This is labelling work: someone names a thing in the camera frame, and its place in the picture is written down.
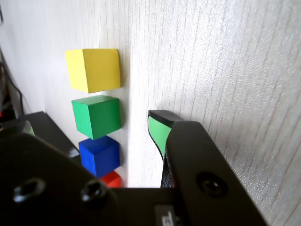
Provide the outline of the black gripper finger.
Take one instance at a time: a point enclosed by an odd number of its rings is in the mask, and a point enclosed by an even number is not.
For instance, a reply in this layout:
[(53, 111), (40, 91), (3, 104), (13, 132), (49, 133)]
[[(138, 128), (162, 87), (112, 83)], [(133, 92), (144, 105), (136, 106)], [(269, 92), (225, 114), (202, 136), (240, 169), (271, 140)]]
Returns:
[(167, 110), (148, 111), (148, 131), (173, 183), (186, 226), (264, 226), (266, 221), (205, 128)]
[(105, 184), (20, 127), (0, 133), (0, 223), (3, 226), (115, 226)]

